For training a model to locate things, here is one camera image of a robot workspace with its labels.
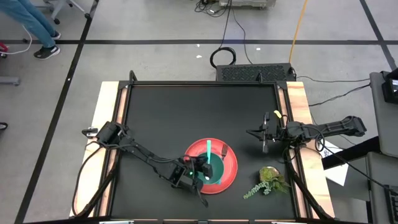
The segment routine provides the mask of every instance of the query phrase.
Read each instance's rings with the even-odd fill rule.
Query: blue jeans
[[[0,0],[0,11],[24,25],[41,41],[43,47],[55,46],[51,38],[55,35],[55,29],[29,0]]]

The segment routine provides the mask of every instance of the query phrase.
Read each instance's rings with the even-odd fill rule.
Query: black sneaker
[[[34,53],[33,56],[40,60],[48,59],[51,56],[57,55],[61,52],[61,49],[57,46],[54,47],[42,47],[38,52]]]
[[[59,38],[61,38],[61,33],[59,33],[58,31],[55,31],[55,35],[51,36],[51,38],[53,40],[58,40]]]

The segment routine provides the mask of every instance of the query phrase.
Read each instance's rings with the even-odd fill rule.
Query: green plant
[[[272,189],[275,189],[283,193],[288,192],[287,188],[290,187],[290,185],[286,183],[284,176],[280,175],[275,168],[263,167],[261,168],[259,173],[260,173],[260,184],[256,184],[256,186],[254,186],[246,195],[244,195],[243,196],[244,199],[253,196],[261,188],[265,188],[263,191],[264,195],[269,194]]]

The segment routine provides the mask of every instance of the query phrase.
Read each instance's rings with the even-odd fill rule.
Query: wooden table edge
[[[119,82],[103,82],[101,84],[101,89],[98,96],[97,106],[95,109],[95,115],[93,117],[93,127],[100,129],[102,125],[111,121],[113,117],[113,111],[115,107],[115,102],[118,94],[118,86]],[[302,82],[287,82],[287,91],[290,98],[290,105],[292,109],[292,114],[295,121],[300,121],[306,124],[312,123],[312,119],[310,116],[310,109],[308,107],[307,96],[305,94],[304,85]],[[279,98],[282,107],[282,114],[287,114],[286,105],[284,100],[284,93],[281,88],[279,88]],[[121,123],[123,119],[124,107],[126,105],[126,95],[127,88],[123,88],[121,92],[121,97],[119,101],[119,110],[116,121]],[[322,160],[319,153],[314,151],[314,142],[310,142],[307,145],[307,149],[304,148],[300,151],[302,156],[302,164],[304,169],[305,180],[307,183],[307,188],[313,194],[317,202],[322,206],[322,208],[331,216],[335,216],[333,211],[333,206],[331,204],[330,194],[326,182],[325,173],[322,166]],[[93,148],[87,148],[85,150],[85,155],[83,157],[83,161],[91,155],[93,152]],[[112,152],[109,158],[108,171],[110,170],[113,161],[114,161],[115,153]],[[74,204],[76,208],[76,212],[79,212],[84,208],[84,206],[88,203],[92,195],[98,189],[98,185],[101,178],[101,171],[103,168],[103,162],[105,158],[104,149],[100,150],[100,153],[93,156],[95,161],[87,162],[86,167],[81,172],[81,179],[79,183],[79,188],[76,194],[76,198],[74,199]],[[295,170],[297,170],[297,161],[293,160],[293,165]],[[84,178],[87,177],[90,181],[84,181]],[[103,194],[103,198],[101,201],[101,206],[99,209],[99,215],[105,216],[106,209],[108,207],[109,201],[109,193],[110,187],[107,187],[105,193]],[[303,195],[300,189],[295,186],[297,193],[297,203],[298,210],[300,212],[300,216],[305,218],[305,205],[303,201]]]

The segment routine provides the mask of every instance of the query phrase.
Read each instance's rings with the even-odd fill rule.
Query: red plate
[[[190,156],[199,156],[200,154],[205,153],[207,151],[207,140],[211,140],[211,152],[221,157],[221,150],[223,149],[225,142],[214,138],[197,140],[187,149],[185,154]],[[221,178],[221,184],[205,184],[200,191],[201,193],[218,194],[227,189],[232,182],[234,182],[236,173],[238,172],[238,161],[236,160],[234,151],[229,145],[227,146],[228,152],[224,158],[224,174]]]

